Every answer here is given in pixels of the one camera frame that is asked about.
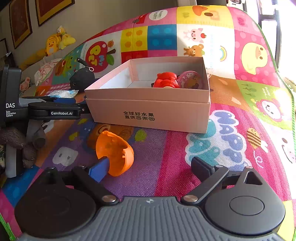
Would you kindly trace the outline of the orange plastic pumpkin half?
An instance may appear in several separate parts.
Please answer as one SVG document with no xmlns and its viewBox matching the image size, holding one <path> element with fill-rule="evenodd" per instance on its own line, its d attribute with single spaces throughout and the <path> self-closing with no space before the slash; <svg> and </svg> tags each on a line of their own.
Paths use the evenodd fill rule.
<svg viewBox="0 0 296 241">
<path fill-rule="evenodd" d="M 125 173 L 134 163 L 134 150 L 122 137 L 103 131 L 95 146 L 97 158 L 109 159 L 109 175 L 117 177 Z"/>
</svg>

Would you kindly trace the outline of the framed wall picture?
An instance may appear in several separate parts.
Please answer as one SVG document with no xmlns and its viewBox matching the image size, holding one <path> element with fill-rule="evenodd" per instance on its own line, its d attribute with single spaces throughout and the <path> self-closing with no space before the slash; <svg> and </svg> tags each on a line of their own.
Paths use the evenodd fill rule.
<svg viewBox="0 0 296 241">
<path fill-rule="evenodd" d="M 74 0 L 35 0 L 38 26 L 75 3 Z"/>
</svg>

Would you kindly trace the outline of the yellow plush duck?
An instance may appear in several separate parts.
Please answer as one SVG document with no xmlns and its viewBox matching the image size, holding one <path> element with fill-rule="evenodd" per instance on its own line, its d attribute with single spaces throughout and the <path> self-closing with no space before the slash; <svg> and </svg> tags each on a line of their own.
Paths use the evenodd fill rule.
<svg viewBox="0 0 296 241">
<path fill-rule="evenodd" d="M 60 50 L 63 50 L 67 46 L 72 45 L 76 42 L 76 39 L 74 37 L 72 37 L 71 35 L 69 35 L 68 33 L 66 33 L 65 29 L 62 26 L 60 26 L 58 28 L 57 36 L 60 39 L 60 42 L 59 42 L 59 49 Z"/>
</svg>

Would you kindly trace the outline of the brown knitted plush toy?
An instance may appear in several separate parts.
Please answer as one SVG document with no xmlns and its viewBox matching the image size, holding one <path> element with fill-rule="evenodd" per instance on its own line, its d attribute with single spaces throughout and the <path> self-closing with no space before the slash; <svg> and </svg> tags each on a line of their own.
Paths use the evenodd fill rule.
<svg viewBox="0 0 296 241">
<path fill-rule="evenodd" d="M 46 144 L 46 135 L 44 129 L 40 127 L 27 141 L 25 135 L 15 127 L 1 128 L 1 145 L 5 144 L 22 151 L 23 166 L 29 169 L 36 162 L 38 150 Z"/>
</svg>

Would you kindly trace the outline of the pink round tin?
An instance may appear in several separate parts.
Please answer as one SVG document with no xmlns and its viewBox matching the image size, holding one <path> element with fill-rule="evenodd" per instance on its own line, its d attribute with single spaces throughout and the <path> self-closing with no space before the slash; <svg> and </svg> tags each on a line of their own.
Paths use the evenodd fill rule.
<svg viewBox="0 0 296 241">
<path fill-rule="evenodd" d="M 202 89 L 203 80 L 199 73 L 196 71 L 185 71 L 177 78 L 177 83 L 180 88 L 188 89 Z"/>
</svg>

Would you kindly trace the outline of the pink white crumpled cloth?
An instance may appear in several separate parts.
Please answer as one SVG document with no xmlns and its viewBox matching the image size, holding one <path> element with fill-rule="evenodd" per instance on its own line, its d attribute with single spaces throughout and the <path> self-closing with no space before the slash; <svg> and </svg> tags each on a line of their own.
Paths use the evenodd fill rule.
<svg viewBox="0 0 296 241">
<path fill-rule="evenodd" d="M 34 75 L 34 82 L 36 86 L 39 86 L 43 83 L 53 71 L 56 64 L 61 60 L 61 58 L 53 59 L 52 61 L 42 65 Z"/>
</svg>

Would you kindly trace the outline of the black plush toy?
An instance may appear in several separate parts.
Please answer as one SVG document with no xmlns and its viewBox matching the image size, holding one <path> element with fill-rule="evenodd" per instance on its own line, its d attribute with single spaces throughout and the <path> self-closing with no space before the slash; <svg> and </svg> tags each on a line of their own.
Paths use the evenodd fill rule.
<svg viewBox="0 0 296 241">
<path fill-rule="evenodd" d="M 86 61 L 81 58 L 77 58 L 76 61 L 84 65 L 84 68 L 75 71 L 75 73 L 72 75 L 72 77 L 70 78 L 70 89 L 83 92 L 97 79 L 95 78 L 93 67 L 91 67 Z"/>
</svg>

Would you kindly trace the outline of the red wooden doll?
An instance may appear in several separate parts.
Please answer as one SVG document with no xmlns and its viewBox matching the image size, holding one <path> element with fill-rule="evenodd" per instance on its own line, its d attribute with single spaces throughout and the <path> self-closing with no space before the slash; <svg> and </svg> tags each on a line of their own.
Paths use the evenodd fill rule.
<svg viewBox="0 0 296 241">
<path fill-rule="evenodd" d="M 172 72 L 163 72 L 157 74 L 157 79 L 152 84 L 153 88 L 180 88 L 177 82 L 178 76 Z"/>
</svg>

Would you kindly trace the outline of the yellow plush tiger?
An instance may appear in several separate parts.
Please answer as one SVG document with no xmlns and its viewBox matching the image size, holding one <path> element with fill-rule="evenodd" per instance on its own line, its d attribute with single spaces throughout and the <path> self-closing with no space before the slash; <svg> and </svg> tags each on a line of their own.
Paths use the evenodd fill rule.
<svg viewBox="0 0 296 241">
<path fill-rule="evenodd" d="M 59 43 L 61 42 L 61 37 L 57 36 L 57 34 L 53 34 L 48 37 L 46 41 L 46 54 L 48 56 L 59 51 Z"/>
</svg>

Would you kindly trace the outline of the pink cardboard box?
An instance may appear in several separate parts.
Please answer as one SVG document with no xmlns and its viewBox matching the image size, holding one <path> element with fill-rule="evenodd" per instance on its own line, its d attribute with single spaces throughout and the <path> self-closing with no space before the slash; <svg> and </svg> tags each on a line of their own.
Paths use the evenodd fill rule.
<svg viewBox="0 0 296 241">
<path fill-rule="evenodd" d="M 202 89 L 153 88 L 158 73 L 196 71 Z M 210 115 L 209 80 L 202 57 L 131 59 L 85 89 L 98 123 L 205 133 Z"/>
</svg>

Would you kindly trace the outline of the blue tissue pack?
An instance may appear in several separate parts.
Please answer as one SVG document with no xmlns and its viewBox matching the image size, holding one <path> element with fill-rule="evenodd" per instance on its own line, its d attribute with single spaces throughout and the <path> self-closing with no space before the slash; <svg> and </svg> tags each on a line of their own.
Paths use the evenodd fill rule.
<svg viewBox="0 0 296 241">
<path fill-rule="evenodd" d="M 47 94 L 47 96 L 56 98 L 74 98 L 78 92 L 78 90 L 54 90 Z"/>
</svg>

